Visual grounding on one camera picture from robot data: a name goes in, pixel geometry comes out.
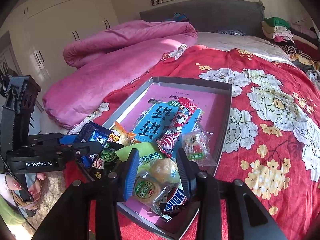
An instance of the red candy stick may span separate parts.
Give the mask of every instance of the red candy stick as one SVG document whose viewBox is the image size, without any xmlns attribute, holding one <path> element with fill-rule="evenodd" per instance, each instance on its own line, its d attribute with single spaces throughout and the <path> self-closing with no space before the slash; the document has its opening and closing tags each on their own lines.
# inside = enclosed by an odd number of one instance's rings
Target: red candy stick
<svg viewBox="0 0 320 240">
<path fill-rule="evenodd" d="M 197 106 L 191 103 L 189 99 L 180 98 L 178 102 L 180 103 L 180 106 L 170 126 L 162 138 L 160 140 L 156 140 L 160 151 L 168 158 L 172 157 L 173 148 L 177 143 L 183 125 L 188 122 L 197 109 Z"/>
</svg>

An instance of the screw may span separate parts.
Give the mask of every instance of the screw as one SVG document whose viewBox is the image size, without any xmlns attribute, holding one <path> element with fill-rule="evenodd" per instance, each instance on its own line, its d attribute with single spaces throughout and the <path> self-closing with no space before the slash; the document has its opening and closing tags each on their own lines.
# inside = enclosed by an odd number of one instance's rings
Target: screw
<svg viewBox="0 0 320 240">
<path fill-rule="evenodd" d="M 116 172 L 110 172 L 110 173 L 108 174 L 108 177 L 109 177 L 110 179 L 115 179 L 117 176 L 118 176 L 118 174 L 117 174 Z"/>
<path fill-rule="evenodd" d="M 208 174 L 205 171 L 200 171 L 200 172 L 198 172 L 198 176 L 200 178 L 205 179 L 206 177 L 208 177 Z"/>
<path fill-rule="evenodd" d="M 81 180 L 76 179 L 76 180 L 72 183 L 72 185 L 75 186 L 75 187 L 80 186 L 80 185 L 81 185 Z"/>
<path fill-rule="evenodd" d="M 240 179 L 235 179 L 233 183 L 236 184 L 239 187 L 241 187 L 243 185 L 243 181 L 240 180 Z"/>
</svg>

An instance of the gray headboard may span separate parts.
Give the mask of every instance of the gray headboard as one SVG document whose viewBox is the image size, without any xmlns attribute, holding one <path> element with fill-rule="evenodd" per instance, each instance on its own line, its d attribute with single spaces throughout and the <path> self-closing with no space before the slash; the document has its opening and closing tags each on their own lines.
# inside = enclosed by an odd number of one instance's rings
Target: gray headboard
<svg viewBox="0 0 320 240">
<path fill-rule="evenodd" d="M 161 22 L 179 12 L 184 13 L 199 32 L 241 30 L 246 35 L 264 38 L 261 28 L 264 9 L 261 1 L 189 0 L 141 12 L 140 18 L 147 22 Z"/>
</svg>

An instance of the white flower pattern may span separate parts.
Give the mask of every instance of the white flower pattern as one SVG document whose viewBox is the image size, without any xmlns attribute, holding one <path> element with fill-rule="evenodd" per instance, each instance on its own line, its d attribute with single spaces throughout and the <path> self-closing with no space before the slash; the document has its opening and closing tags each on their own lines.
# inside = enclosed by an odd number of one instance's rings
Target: white flower pattern
<svg viewBox="0 0 320 240">
<path fill-rule="evenodd" d="M 229 68 L 220 68 L 219 70 L 209 70 L 207 73 L 199 75 L 202 79 L 214 80 L 232 84 L 232 97 L 239 96 L 242 92 L 242 87 L 249 85 L 251 80 L 244 74 L 238 71 L 232 71 Z"/>
<path fill-rule="evenodd" d="M 109 110 L 109 103 L 102 103 L 99 108 L 93 112 L 92 114 L 90 114 L 89 116 L 87 116 L 80 124 L 75 125 L 69 132 L 68 134 L 77 134 L 80 132 L 80 130 L 82 129 L 82 127 L 86 124 L 89 123 L 90 121 L 93 121 L 93 119 L 95 119 L 96 117 L 99 117 L 102 115 L 103 111 L 108 111 Z"/>
<path fill-rule="evenodd" d="M 272 86 L 273 88 L 280 89 L 282 83 L 276 79 L 275 76 L 270 74 L 265 74 L 263 70 L 260 69 L 243 69 L 243 73 L 247 75 L 252 83 L 259 85 L 260 87 Z"/>
<path fill-rule="evenodd" d="M 238 151 L 239 147 L 249 150 L 254 144 L 254 137 L 258 135 L 258 127 L 251 122 L 248 111 L 239 111 L 237 108 L 230 109 L 229 124 L 223 152 L 231 153 Z"/>
<path fill-rule="evenodd" d="M 181 44 L 181 46 L 178 49 L 169 53 L 169 57 L 174 57 L 174 59 L 177 60 L 178 58 L 181 57 L 181 55 L 185 52 L 186 49 L 187 49 L 187 45 Z"/>
<path fill-rule="evenodd" d="M 271 86 L 252 87 L 247 93 L 250 105 L 262 120 L 269 120 L 283 131 L 293 131 L 293 122 L 306 121 L 307 115 L 294 103 L 294 98 Z"/>
<path fill-rule="evenodd" d="M 311 180 L 320 178 L 320 129 L 311 118 L 305 122 L 295 122 L 293 134 L 305 146 L 302 149 L 302 160 L 306 170 L 311 170 Z"/>
</svg>

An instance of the red floral bedsheet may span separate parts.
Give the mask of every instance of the red floral bedsheet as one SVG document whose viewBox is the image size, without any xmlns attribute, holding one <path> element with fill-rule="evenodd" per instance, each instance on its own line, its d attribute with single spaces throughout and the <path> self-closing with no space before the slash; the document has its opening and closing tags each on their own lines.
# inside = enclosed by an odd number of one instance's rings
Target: red floral bedsheet
<svg viewBox="0 0 320 240">
<path fill-rule="evenodd" d="M 232 109 L 216 178 L 242 179 L 288 239 L 301 239 L 320 211 L 320 96 L 299 69 L 268 62 L 242 49 L 202 45 L 164 55 L 140 78 L 107 95 L 100 108 L 74 127 L 103 124 L 152 76 L 202 78 L 232 84 Z M 81 176 L 71 164 L 69 185 Z M 119 215 L 123 239 L 160 239 Z M 196 221 L 183 239 L 194 239 Z"/>
</svg>

